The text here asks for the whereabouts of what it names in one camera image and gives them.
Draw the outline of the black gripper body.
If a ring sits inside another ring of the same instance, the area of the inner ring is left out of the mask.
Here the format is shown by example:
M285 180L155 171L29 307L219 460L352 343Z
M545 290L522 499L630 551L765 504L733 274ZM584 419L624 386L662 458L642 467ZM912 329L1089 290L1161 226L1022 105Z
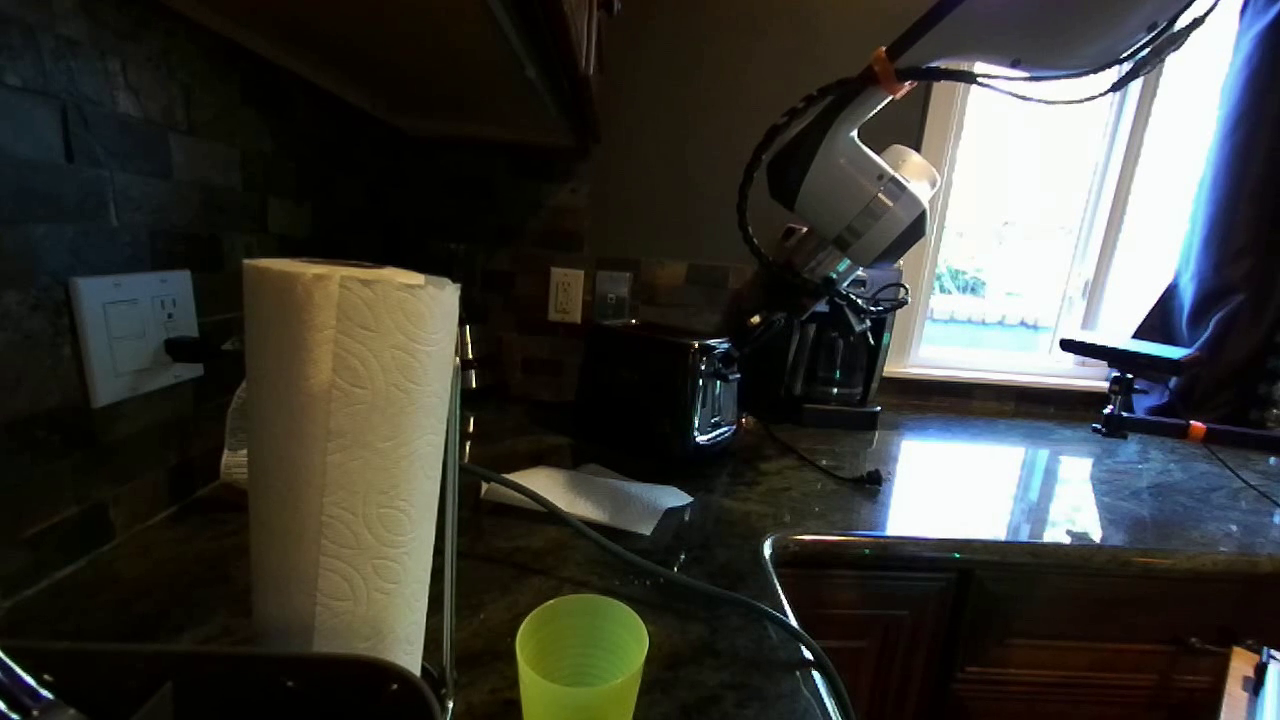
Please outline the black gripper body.
M778 263L774 311L797 325L832 307L855 332L889 319L907 305L895 263L855 263L816 234L785 234L773 262Z

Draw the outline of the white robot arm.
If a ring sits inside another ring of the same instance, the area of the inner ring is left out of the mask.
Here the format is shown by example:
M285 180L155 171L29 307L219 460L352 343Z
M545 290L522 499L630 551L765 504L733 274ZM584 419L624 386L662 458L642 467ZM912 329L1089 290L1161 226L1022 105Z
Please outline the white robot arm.
M895 262L927 235L936 164L919 149L936 86L1074 86L1112 95L1164 63L1217 0L927 0L865 70L805 93L754 139L736 230L754 257L747 311L850 325L907 301Z

